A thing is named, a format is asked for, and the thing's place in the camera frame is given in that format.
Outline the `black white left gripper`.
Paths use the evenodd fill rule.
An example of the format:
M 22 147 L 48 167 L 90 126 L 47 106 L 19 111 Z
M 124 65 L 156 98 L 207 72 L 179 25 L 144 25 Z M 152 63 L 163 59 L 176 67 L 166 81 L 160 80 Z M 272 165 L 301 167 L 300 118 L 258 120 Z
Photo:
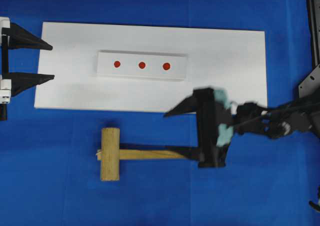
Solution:
M 7 104 L 10 103 L 11 96 L 15 97 L 27 89 L 55 78 L 52 74 L 9 72 L 8 50 L 52 50 L 53 47 L 18 24 L 10 22 L 8 17 L 0 18 L 0 36 L 0 120 L 6 121 L 8 119 Z

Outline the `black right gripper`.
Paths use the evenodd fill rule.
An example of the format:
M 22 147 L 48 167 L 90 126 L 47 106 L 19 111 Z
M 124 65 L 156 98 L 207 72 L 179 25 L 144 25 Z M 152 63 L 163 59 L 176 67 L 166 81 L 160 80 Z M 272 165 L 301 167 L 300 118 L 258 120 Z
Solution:
M 217 123 L 213 88 L 195 89 L 164 114 L 164 118 L 196 112 L 198 147 L 175 145 L 120 144 L 121 160 L 188 159 L 199 168 L 223 168 L 230 144 L 217 147 Z

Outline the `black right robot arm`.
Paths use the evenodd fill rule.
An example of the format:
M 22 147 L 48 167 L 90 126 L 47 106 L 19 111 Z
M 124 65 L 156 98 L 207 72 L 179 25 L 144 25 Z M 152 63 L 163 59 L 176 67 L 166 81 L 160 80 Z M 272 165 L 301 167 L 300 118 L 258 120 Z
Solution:
M 195 89 L 191 96 L 164 114 L 172 117 L 196 114 L 197 146 L 167 146 L 159 150 L 121 149 L 121 160 L 188 159 L 200 168 L 223 168 L 234 134 L 245 133 L 276 140 L 295 131 L 320 135 L 320 94 L 314 92 L 278 107 L 263 107 L 246 102 L 236 107 L 224 90 Z

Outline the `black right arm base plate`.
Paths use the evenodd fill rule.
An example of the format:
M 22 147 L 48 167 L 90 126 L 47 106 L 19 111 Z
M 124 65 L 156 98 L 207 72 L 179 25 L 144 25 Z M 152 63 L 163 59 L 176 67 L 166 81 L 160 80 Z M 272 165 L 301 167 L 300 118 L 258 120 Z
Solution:
M 317 65 L 312 72 L 298 85 L 299 98 L 312 94 L 320 86 L 320 65 Z

